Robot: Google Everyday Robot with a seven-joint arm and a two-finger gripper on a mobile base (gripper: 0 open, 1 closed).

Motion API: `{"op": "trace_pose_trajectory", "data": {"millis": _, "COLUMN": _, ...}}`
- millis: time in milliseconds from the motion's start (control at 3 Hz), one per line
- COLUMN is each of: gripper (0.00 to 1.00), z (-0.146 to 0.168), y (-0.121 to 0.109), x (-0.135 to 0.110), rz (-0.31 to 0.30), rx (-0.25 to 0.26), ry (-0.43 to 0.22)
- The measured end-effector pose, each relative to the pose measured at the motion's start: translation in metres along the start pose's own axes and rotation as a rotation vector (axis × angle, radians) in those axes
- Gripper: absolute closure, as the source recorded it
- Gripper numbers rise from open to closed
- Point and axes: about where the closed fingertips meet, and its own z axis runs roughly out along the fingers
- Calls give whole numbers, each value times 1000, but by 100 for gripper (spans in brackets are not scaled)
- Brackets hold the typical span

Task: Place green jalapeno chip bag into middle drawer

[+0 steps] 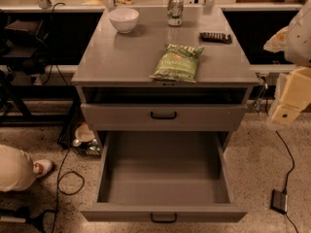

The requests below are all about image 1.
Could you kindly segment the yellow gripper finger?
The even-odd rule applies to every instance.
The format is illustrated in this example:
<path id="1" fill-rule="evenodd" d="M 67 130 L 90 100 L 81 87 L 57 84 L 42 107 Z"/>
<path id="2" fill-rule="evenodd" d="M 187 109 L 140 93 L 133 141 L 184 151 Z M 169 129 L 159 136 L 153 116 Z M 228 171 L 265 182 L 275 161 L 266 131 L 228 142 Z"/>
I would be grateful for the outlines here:
<path id="1" fill-rule="evenodd" d="M 280 125 L 293 123 L 311 104 L 311 69 L 299 67 L 281 74 L 276 84 L 271 121 Z"/>

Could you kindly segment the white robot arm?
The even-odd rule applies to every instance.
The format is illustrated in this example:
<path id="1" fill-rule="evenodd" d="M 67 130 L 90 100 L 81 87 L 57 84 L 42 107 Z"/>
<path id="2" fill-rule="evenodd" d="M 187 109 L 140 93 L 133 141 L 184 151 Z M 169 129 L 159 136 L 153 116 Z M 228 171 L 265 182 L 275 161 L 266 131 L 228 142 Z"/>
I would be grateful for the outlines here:
<path id="1" fill-rule="evenodd" d="M 290 24 L 275 33 L 263 46 L 270 52 L 282 51 L 296 68 L 281 75 L 277 98 L 270 115 L 272 123 L 289 125 L 311 104 L 311 0 L 304 3 Z"/>

